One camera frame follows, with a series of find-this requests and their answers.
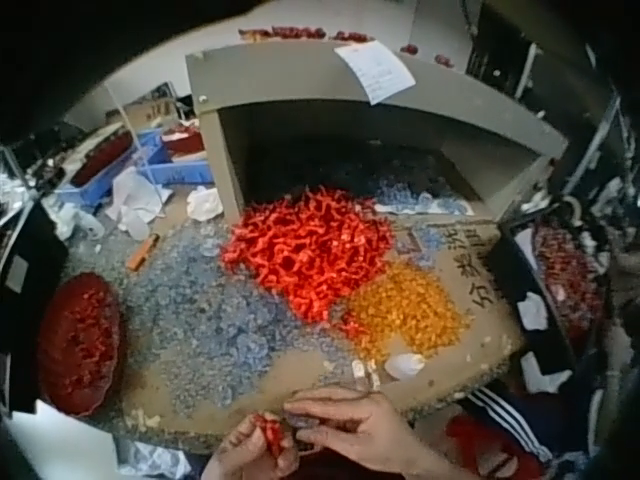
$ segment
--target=finger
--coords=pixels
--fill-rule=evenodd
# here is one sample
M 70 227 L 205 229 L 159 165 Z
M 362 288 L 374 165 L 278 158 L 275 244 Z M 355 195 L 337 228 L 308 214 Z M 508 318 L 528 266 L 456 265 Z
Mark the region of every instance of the finger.
M 267 420 L 277 420 L 278 422 L 280 421 L 280 417 L 278 417 L 277 415 L 271 413 L 271 412 L 262 412 L 261 414 L 264 418 L 266 418 Z
M 300 430 L 296 438 L 301 442 L 329 448 L 352 459 L 355 458 L 359 440 L 357 433 L 341 432 L 326 425 Z
M 301 399 L 285 404 L 284 408 L 297 415 L 309 415 L 338 421 L 364 421 L 371 415 L 370 404 L 366 398 L 355 400 Z
M 298 469 L 298 465 L 298 452 L 293 448 L 287 449 L 278 457 L 276 475 L 279 478 L 291 475 Z
M 293 400 L 310 399 L 310 398 L 328 398 L 333 400 L 349 400 L 360 398 L 363 396 L 362 392 L 352 390 L 350 388 L 340 387 L 338 385 L 328 385 L 326 387 L 314 388 L 311 390 L 300 390 L 293 394 L 287 403 Z
M 267 441 L 259 428 L 244 442 L 220 456 L 220 464 L 225 473 L 233 473 L 253 462 L 267 451 Z
M 223 443 L 228 447 L 237 447 L 249 438 L 255 429 L 256 424 L 253 421 L 253 415 L 248 415 L 227 435 Z
M 284 449 L 287 449 L 293 448 L 294 444 L 295 442 L 293 441 L 293 435 L 291 435 L 291 432 L 286 432 L 284 434 L 284 437 L 282 438 L 282 441 L 280 442 L 280 446 Z

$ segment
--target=workbench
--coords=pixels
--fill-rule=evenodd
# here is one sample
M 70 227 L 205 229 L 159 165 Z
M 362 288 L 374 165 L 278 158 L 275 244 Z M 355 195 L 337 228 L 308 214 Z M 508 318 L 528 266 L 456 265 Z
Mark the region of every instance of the workbench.
M 249 412 L 277 411 L 295 390 L 349 384 L 354 356 L 346 340 L 303 325 L 281 299 L 204 256 L 203 245 L 225 241 L 228 226 L 222 218 L 188 219 L 185 197 L 175 194 L 166 218 L 155 221 L 161 240 L 140 271 L 125 268 L 139 243 L 115 229 L 100 241 L 99 253 L 95 241 L 74 236 L 65 275 L 94 271 L 108 280 L 127 329 L 123 378 L 86 421 L 114 435 L 208 452 Z M 99 219 L 109 231 L 109 220 Z M 478 231 L 487 228 L 495 227 L 478 225 Z M 456 304 L 473 310 L 450 257 L 438 261 L 437 270 Z M 506 370 L 523 340 L 508 306 L 498 296 L 491 303 L 473 315 L 458 346 L 443 349 L 414 379 L 383 385 L 408 419 L 418 420 Z

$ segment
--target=shelf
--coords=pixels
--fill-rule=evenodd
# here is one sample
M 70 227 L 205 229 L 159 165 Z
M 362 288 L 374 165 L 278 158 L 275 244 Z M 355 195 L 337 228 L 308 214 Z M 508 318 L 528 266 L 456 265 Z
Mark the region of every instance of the shelf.
M 283 100 L 355 100 L 366 95 L 334 53 L 339 42 L 269 41 L 187 56 L 196 111 Z M 526 108 L 483 83 L 431 62 L 402 55 L 416 85 L 384 103 L 435 113 L 497 133 L 548 157 L 566 139 Z

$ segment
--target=white paper note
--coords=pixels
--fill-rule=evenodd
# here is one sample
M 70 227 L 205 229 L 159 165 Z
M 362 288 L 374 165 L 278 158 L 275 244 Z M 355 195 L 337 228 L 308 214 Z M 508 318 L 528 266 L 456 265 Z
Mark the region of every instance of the white paper note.
M 338 47 L 335 52 L 356 74 L 371 105 L 416 84 L 405 64 L 378 41 Z

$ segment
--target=orange plastic part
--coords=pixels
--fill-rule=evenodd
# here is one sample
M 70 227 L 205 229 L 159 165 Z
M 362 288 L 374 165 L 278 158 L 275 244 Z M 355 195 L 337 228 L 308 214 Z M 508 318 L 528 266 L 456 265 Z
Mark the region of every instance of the orange plastic part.
M 127 260 L 127 268 L 132 272 L 137 272 L 140 270 L 144 262 L 147 261 L 151 252 L 155 249 L 158 241 L 160 240 L 160 235 L 157 233 L 152 234 L 149 238 L 147 238 L 142 245 L 136 250 L 133 255 L 129 257 Z

